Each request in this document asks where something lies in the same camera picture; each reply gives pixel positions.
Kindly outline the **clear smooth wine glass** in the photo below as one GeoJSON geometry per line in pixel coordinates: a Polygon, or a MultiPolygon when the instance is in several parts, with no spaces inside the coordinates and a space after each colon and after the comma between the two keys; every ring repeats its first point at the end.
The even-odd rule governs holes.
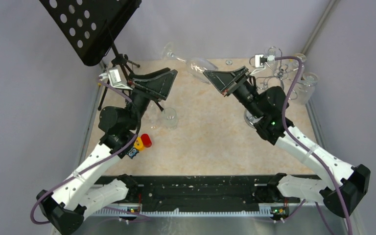
{"type": "Polygon", "coordinates": [[[156,103],[150,103],[147,111],[145,112],[147,116],[148,127],[150,129],[158,129],[161,125],[161,110],[156,105],[156,103]]]}

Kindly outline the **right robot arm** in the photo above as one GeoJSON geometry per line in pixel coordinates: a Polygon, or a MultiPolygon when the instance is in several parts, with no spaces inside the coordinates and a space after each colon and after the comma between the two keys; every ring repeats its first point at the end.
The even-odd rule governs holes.
{"type": "Polygon", "coordinates": [[[246,67],[206,70],[204,76],[223,96],[233,95],[257,118],[253,126],[263,140],[285,150],[317,175],[310,179],[276,174],[267,184],[272,201],[294,197],[321,202],[342,218],[352,214],[368,191],[371,172],[366,166],[344,162],[313,142],[285,117],[288,104],[283,89],[274,86],[258,93],[246,67]]]}

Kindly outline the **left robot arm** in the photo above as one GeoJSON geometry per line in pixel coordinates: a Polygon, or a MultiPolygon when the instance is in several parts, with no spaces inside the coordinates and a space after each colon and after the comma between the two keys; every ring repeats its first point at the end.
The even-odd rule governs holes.
{"type": "Polygon", "coordinates": [[[63,182],[37,195],[34,208],[39,208],[59,233],[73,234],[90,215],[111,203],[135,200],[136,182],[128,175],[100,188],[94,188],[94,184],[123,157],[137,153],[134,144],[142,117],[151,102],[168,98],[177,73],[164,68],[123,79],[116,68],[110,68],[98,76],[97,81],[123,96],[126,105],[101,110],[98,126],[104,134],[94,150],[63,182]]]}

